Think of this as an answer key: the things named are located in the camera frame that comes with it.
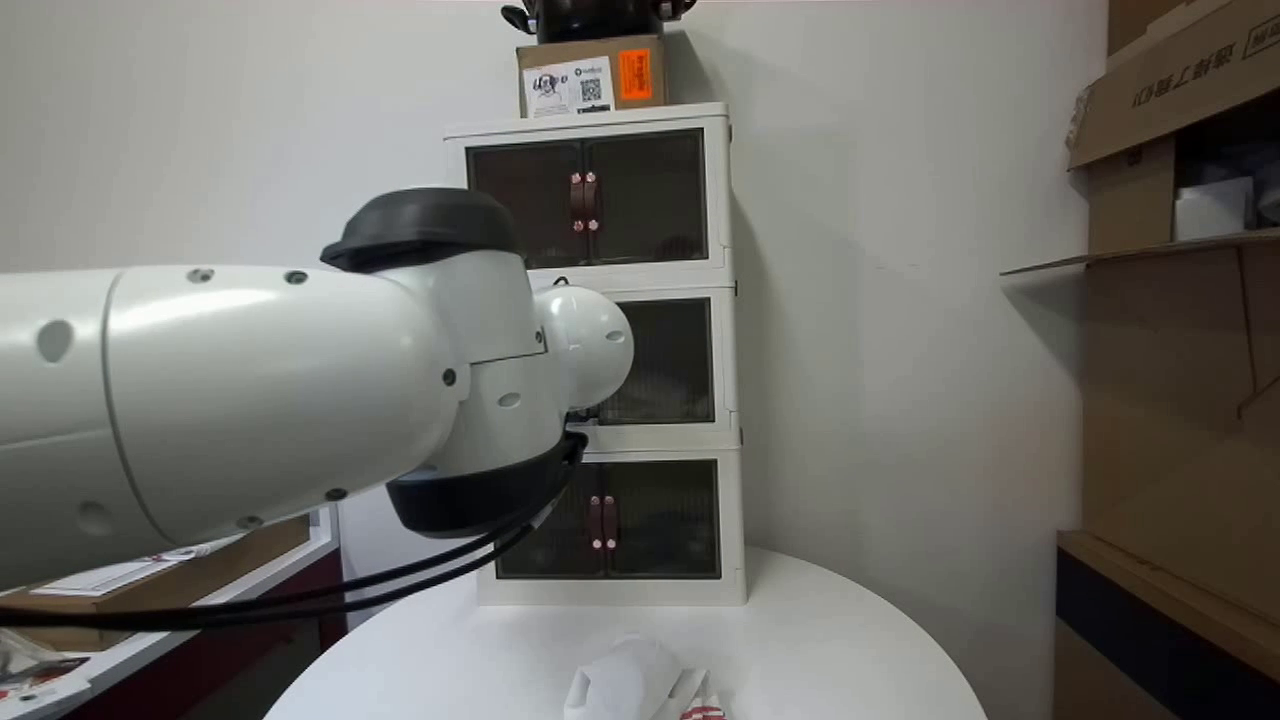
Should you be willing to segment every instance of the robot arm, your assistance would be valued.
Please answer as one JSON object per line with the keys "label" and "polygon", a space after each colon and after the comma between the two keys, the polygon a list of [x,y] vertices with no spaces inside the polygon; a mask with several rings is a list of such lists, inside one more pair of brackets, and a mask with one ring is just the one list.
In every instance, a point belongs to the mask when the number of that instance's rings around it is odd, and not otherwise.
{"label": "robot arm", "polygon": [[632,367],[482,196],[381,196],[329,258],[0,274],[0,586],[519,469]]}

